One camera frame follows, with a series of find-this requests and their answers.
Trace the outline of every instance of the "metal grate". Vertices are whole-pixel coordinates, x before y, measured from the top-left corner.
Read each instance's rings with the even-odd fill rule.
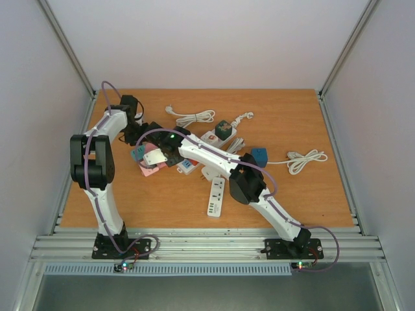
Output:
[[[291,275],[289,264],[154,264],[139,263],[132,270],[114,272],[112,263],[48,263],[46,275],[131,275],[143,277],[192,275]]]

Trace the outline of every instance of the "blue block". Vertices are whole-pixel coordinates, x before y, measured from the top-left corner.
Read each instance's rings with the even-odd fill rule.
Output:
[[[268,163],[268,155],[265,148],[252,148],[251,154],[259,167],[266,167]]]
[[[138,148],[137,148],[138,160],[143,159],[144,151],[145,151],[145,145],[142,144],[141,146],[138,146]],[[136,159],[136,149],[131,150],[131,156],[132,156],[132,159],[134,161],[137,161],[137,159]]]

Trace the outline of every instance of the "white power strip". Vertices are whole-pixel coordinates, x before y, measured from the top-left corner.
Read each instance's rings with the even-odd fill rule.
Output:
[[[209,205],[207,206],[207,215],[212,217],[219,217],[222,210],[223,191],[225,188],[225,179],[222,177],[215,177],[212,180],[212,187],[210,189]]]
[[[224,144],[226,144],[228,141],[230,141],[232,138],[236,135],[236,128],[232,128],[231,135],[225,139],[224,141],[220,140],[215,134],[215,129],[206,132],[201,136],[201,140],[203,140],[205,143],[210,144],[211,146],[220,148]],[[189,175],[198,167],[200,163],[197,163],[196,165],[193,165],[189,160],[184,159],[182,162],[177,164],[177,171],[179,173],[184,173],[185,175]]]

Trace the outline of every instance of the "wooden table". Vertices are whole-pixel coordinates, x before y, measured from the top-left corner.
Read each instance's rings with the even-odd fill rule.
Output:
[[[193,123],[188,127],[198,136],[222,119],[231,122],[244,112],[254,112],[253,119],[244,119],[237,128],[237,137],[243,137],[246,143],[239,154],[250,152],[255,146],[266,147],[269,161],[283,161],[290,150],[301,154],[312,149],[323,150],[328,161],[309,163],[295,176],[288,173],[286,165],[266,167],[278,182],[276,199],[303,224],[353,225],[314,90],[122,89],[120,92],[137,97],[145,107],[145,120],[156,121],[165,128],[175,125],[175,117],[165,112],[170,104],[177,113],[215,110],[214,123]],[[108,94],[114,104],[119,102],[113,91]],[[100,93],[89,125],[97,123],[105,106]],[[255,209],[232,199],[228,183],[221,217],[208,217],[211,183],[201,179],[201,167],[188,176],[177,172],[176,167],[163,168],[145,178],[130,155],[132,149],[117,139],[112,144],[113,191],[127,227],[270,227]],[[267,178],[265,181],[272,188]],[[78,185],[71,187],[61,226],[97,227],[91,204]]]

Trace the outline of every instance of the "white wall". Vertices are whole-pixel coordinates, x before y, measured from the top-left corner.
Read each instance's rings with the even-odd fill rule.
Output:
[[[49,0],[95,88],[320,89],[367,0]]]
[[[414,1],[381,1],[327,96],[357,203],[406,310],[415,305],[414,29]]]
[[[0,2],[0,310],[50,230],[89,97],[33,0]]]

